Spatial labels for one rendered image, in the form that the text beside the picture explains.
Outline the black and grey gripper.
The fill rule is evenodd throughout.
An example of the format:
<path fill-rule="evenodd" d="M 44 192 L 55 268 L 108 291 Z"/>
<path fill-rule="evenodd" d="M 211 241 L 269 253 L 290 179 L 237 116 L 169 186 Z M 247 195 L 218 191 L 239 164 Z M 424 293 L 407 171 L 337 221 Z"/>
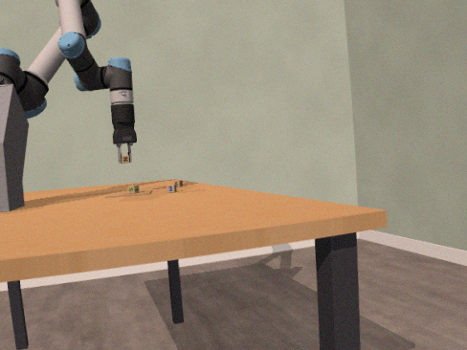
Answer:
<path fill-rule="evenodd" d="M 131 145 L 137 142 L 137 135 L 134 130 L 135 115 L 133 91 L 116 90 L 110 92 L 112 124 L 114 127 L 113 144 L 118 147 L 119 164 L 122 164 L 122 143 L 128 145 L 129 162 L 132 163 Z"/>

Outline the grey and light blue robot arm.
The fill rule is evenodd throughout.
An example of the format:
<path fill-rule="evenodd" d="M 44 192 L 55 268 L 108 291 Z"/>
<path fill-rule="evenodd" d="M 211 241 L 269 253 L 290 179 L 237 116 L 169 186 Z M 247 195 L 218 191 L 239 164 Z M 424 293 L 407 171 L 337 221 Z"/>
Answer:
<path fill-rule="evenodd" d="M 113 57 L 108 60 L 108 66 L 99 67 L 88 50 L 86 39 L 96 35 L 101 25 L 91 0 L 55 1 L 57 6 L 59 3 L 61 28 L 28 70 L 21 70 L 17 53 L 0 48 L 0 85 L 14 85 L 27 119 L 39 115 L 46 108 L 48 83 L 65 59 L 74 69 L 74 83 L 82 92 L 109 88 L 110 92 L 133 91 L 128 58 Z"/>

